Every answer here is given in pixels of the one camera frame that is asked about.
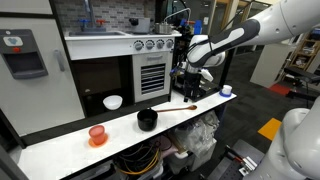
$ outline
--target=oven door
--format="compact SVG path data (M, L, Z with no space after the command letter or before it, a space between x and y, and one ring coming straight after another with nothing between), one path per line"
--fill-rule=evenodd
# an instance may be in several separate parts
M131 56L72 61L87 117L108 112L103 100L111 95L123 98L121 107L134 104L131 62Z
M135 103L169 94L171 52L132 55Z

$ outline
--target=orange cup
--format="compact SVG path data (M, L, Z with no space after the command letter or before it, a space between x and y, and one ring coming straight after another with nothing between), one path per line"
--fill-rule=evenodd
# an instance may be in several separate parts
M104 127L102 125L93 126L89 130L89 135L95 145L103 144L106 140Z

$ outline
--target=plastic bag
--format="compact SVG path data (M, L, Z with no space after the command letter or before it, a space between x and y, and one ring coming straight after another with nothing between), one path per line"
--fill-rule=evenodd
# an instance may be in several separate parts
M198 120L176 128L174 133L185 149L201 157L214 145L213 135L218 126L219 120L212 111Z

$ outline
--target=white cabinet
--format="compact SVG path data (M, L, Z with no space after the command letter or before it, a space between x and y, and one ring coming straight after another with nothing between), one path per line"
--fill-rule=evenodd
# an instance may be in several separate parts
M250 82L269 88L276 83L275 79L289 52L294 48L288 44L266 45L261 53Z
M0 108L19 135L84 118L55 20L0 18L0 29L30 29L48 75L14 79L0 56ZM62 54L61 71L54 51Z
M49 0L1 0L0 12L52 14Z

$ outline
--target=oven vent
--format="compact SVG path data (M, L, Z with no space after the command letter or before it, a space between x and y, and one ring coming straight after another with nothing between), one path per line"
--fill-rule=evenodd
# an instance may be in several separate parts
M165 64L141 67L141 93L147 94L164 89Z

